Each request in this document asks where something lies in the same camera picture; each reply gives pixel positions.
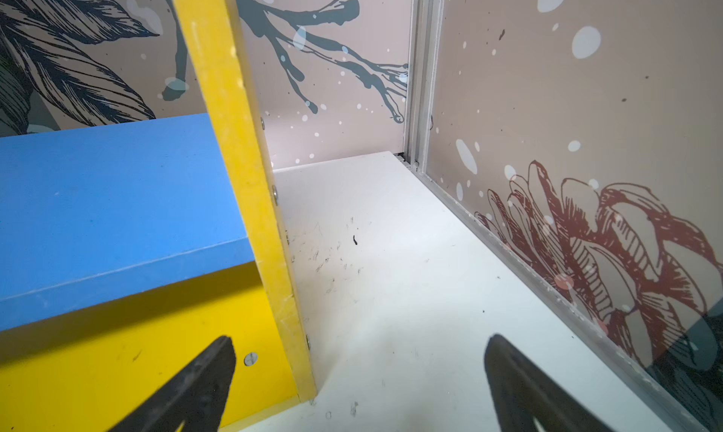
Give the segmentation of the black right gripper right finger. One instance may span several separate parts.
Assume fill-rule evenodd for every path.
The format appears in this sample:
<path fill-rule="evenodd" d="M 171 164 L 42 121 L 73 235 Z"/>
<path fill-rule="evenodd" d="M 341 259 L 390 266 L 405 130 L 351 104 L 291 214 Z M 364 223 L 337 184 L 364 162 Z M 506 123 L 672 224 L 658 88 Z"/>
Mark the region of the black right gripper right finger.
<path fill-rule="evenodd" d="M 504 336 L 491 336 L 484 365 L 502 431 L 612 431 Z"/>

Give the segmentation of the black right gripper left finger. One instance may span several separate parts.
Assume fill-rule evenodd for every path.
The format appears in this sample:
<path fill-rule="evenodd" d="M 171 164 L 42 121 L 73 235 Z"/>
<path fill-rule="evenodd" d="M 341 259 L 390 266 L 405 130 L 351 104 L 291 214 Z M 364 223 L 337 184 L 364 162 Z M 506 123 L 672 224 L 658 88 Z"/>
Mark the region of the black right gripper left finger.
<path fill-rule="evenodd" d="M 228 400 L 236 356 L 220 336 L 113 431 L 217 431 Z"/>

